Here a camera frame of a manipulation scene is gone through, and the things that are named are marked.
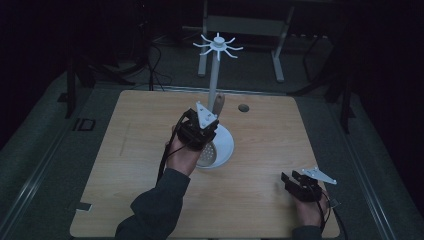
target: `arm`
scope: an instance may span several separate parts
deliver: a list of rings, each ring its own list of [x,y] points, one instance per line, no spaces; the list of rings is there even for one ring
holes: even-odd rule
[[[175,138],[170,152],[183,146]],[[187,148],[175,152],[167,159],[167,168],[157,186],[139,195],[131,204],[134,215],[121,222],[115,239],[166,239],[177,225],[183,197],[196,167],[201,151]]]
[[[296,204],[297,215],[301,225],[293,230],[293,240],[322,240],[320,229],[321,213],[317,203],[301,202],[297,198],[293,198],[293,200]],[[325,215],[328,210],[327,199],[322,196],[319,204],[321,205],[322,211]]]

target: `table top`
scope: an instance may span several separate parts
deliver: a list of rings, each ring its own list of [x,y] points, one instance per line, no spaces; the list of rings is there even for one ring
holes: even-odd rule
[[[70,232],[112,237],[132,215],[131,202],[155,186],[171,127],[205,93],[123,91],[115,107]],[[240,104],[250,110],[241,112]],[[230,160],[196,169],[184,197],[175,238],[281,238],[298,226],[281,172],[317,166],[296,102],[291,97],[226,94],[220,124],[234,139]],[[336,237],[332,215],[323,236]]]

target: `hand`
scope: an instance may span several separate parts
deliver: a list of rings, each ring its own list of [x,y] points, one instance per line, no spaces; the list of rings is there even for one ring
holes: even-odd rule
[[[172,143],[171,148],[169,150],[169,153],[174,152],[175,150],[180,149],[184,146],[184,143],[182,143],[178,136],[175,136]],[[190,176],[190,174],[194,171],[194,168],[196,167],[197,160],[199,160],[200,154],[202,153],[202,150],[200,151],[193,151],[189,149],[188,147],[183,147],[182,149],[178,150],[177,152],[173,153],[167,160],[167,167],[175,169],[186,176]]]
[[[321,205],[322,212],[325,216],[328,211],[328,202],[324,194],[321,195],[319,204]],[[293,197],[293,200],[296,204],[297,215],[302,226],[321,226],[321,212],[319,211],[316,202],[301,202],[295,197]]]

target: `desk leg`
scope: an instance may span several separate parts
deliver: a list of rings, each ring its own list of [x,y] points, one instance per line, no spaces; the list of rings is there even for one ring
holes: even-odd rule
[[[203,36],[207,37],[208,35],[208,1],[203,1]],[[205,53],[207,51],[207,47],[201,48],[201,53]],[[199,60],[199,69],[197,71],[197,75],[199,77],[206,76],[206,64],[208,61],[207,55],[200,55]]]
[[[283,25],[281,29],[280,39],[278,42],[278,46],[275,50],[271,51],[272,62],[274,64],[275,77],[277,82],[284,82],[283,69],[281,67],[280,62],[280,54],[283,49],[284,41],[287,37],[287,32],[289,30],[290,22],[293,17],[294,6],[290,7],[289,13],[287,15],[286,23]]]

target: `dark long sleeve shirt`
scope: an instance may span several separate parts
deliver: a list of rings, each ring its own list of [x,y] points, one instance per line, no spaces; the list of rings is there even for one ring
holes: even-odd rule
[[[139,195],[131,204],[134,215],[116,229],[116,240],[162,240],[177,225],[190,178],[167,168],[157,186]],[[293,230],[294,240],[320,240],[319,227],[304,226]]]

